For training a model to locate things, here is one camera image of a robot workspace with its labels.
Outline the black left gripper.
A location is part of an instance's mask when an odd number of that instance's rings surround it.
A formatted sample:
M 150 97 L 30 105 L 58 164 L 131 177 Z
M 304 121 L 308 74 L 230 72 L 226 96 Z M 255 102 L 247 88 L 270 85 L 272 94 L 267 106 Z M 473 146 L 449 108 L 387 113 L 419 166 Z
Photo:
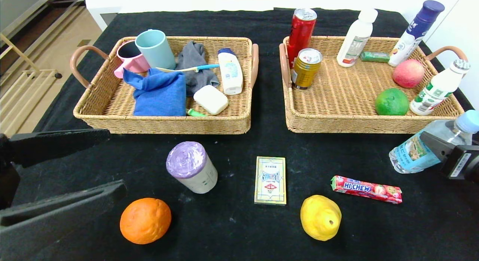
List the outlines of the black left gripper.
M 111 210 L 127 195 L 123 180 L 10 207 L 20 176 L 13 163 L 30 167 L 110 139 L 101 128 L 0 134 L 1 260 L 21 261 Z

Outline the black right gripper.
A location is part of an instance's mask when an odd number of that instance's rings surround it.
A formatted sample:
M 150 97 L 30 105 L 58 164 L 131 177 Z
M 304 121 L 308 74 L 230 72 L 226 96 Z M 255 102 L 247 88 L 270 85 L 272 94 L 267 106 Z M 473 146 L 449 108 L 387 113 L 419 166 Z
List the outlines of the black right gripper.
M 426 131 L 420 140 L 443 162 L 440 172 L 453 180 L 479 182 L 479 146 L 453 145 Z

